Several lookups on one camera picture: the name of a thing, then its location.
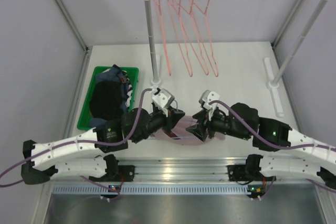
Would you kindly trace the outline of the mauve tank top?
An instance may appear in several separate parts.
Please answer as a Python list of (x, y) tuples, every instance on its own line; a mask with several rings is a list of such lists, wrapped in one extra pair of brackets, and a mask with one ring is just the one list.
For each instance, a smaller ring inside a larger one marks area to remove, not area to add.
[(186, 115), (179, 120), (175, 128), (170, 133), (164, 131), (163, 129), (160, 129), (155, 133), (151, 134), (151, 137), (156, 140), (167, 141), (170, 143), (184, 146), (204, 145), (212, 140), (219, 140), (221, 142), (225, 140), (225, 135), (221, 133), (216, 133), (213, 138), (207, 137), (204, 142), (199, 140), (192, 133), (186, 131), (187, 127), (193, 126), (194, 124), (196, 124), (196, 120), (193, 119), (191, 116)]

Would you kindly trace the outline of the blue wire hanger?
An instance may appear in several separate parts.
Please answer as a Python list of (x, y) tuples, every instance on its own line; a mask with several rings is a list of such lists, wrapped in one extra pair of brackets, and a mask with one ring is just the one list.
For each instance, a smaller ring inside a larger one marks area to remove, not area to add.
[(176, 124), (175, 128), (172, 130), (174, 137), (173, 140), (181, 142), (185, 145), (195, 145), (199, 139), (194, 135), (186, 131), (186, 128), (196, 124), (196, 121), (192, 118), (191, 115), (186, 115), (182, 117), (179, 122)]

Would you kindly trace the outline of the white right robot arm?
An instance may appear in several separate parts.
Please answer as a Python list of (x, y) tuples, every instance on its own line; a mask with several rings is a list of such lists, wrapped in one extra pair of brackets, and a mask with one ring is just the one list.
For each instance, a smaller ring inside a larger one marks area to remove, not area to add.
[(193, 115), (196, 123), (186, 130), (201, 141), (216, 133), (242, 140), (268, 155), (250, 154), (245, 162), (249, 180), (293, 177), (323, 183), (335, 190), (335, 147), (308, 137), (288, 124), (259, 117), (258, 111), (236, 103), (225, 114), (215, 105)]

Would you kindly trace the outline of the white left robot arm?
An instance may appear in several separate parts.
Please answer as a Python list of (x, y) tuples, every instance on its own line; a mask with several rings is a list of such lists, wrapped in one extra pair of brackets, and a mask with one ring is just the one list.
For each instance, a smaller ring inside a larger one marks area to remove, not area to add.
[(152, 113), (136, 108), (64, 140), (45, 144), (25, 141), (21, 177), (26, 185), (77, 176), (94, 182), (113, 181), (122, 174), (113, 152), (126, 150), (128, 140), (138, 143), (158, 130), (172, 131), (184, 116), (184, 111), (171, 106), (167, 112), (154, 108)]

